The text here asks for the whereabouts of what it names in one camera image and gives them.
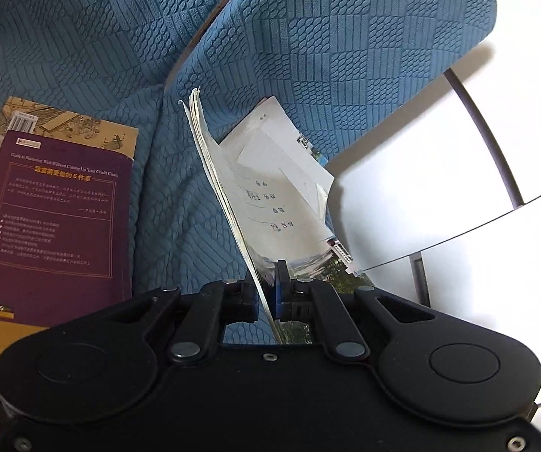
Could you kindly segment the white notebook with photo cover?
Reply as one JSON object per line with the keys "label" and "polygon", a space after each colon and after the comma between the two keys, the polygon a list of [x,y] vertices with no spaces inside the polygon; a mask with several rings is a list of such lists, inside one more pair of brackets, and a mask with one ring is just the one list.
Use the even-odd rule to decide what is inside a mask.
{"label": "white notebook with photo cover", "polygon": [[200,91],[184,105],[207,180],[257,289],[278,279],[320,279],[350,294],[368,283],[329,226],[334,178],[326,160],[274,97],[260,101],[223,141],[209,132]]}

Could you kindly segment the purple cover book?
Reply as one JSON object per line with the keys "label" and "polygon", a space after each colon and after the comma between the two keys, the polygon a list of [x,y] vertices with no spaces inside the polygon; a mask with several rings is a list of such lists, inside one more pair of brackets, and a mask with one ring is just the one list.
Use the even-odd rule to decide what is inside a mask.
{"label": "purple cover book", "polygon": [[130,157],[21,132],[0,149],[0,354],[130,298]]}

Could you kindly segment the book with ancient painting cover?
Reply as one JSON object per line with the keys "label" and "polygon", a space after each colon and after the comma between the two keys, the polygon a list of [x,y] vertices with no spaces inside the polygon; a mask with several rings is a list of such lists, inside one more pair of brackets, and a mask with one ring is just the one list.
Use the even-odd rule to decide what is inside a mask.
{"label": "book with ancient painting cover", "polygon": [[10,97],[0,112],[0,147],[8,128],[134,156],[138,130],[49,105]]}

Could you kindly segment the blue textured sofa cover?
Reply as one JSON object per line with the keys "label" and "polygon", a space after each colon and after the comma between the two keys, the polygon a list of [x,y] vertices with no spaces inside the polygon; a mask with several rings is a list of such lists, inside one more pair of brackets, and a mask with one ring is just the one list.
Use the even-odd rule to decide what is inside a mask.
{"label": "blue textured sofa cover", "polygon": [[0,109],[17,96],[139,130],[133,287],[245,266],[180,101],[221,138],[266,96],[334,157],[493,30],[496,0],[0,0]]}

